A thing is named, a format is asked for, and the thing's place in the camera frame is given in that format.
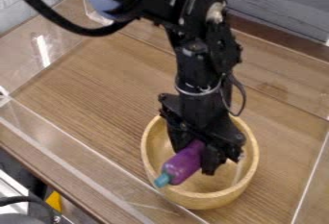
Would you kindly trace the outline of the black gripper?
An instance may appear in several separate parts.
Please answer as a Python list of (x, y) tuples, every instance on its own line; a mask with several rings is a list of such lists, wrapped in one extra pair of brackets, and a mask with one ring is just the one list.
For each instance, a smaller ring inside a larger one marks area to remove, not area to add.
[(167, 123), (172, 149), (177, 153), (193, 139), (204, 143), (201, 173), (212, 176), (227, 160), (239, 161), (247, 142), (243, 132), (232, 121), (232, 89), (212, 93), (160, 93), (159, 114)]

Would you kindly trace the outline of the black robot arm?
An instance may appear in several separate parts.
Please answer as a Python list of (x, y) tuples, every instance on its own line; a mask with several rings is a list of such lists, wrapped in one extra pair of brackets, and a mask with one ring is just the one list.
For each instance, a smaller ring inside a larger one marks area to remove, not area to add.
[(173, 94), (161, 93), (160, 116), (165, 120), (172, 149), (192, 139), (204, 143), (201, 173), (212, 175), (243, 153), (245, 136), (232, 123), (240, 113), (231, 108), (232, 90), (244, 87), (233, 76), (243, 47), (231, 31), (227, 0), (88, 0), (92, 9), (112, 21), (84, 28), (58, 14), (42, 0), (22, 0), (53, 24), (86, 37), (104, 37), (137, 19), (164, 28), (176, 56)]

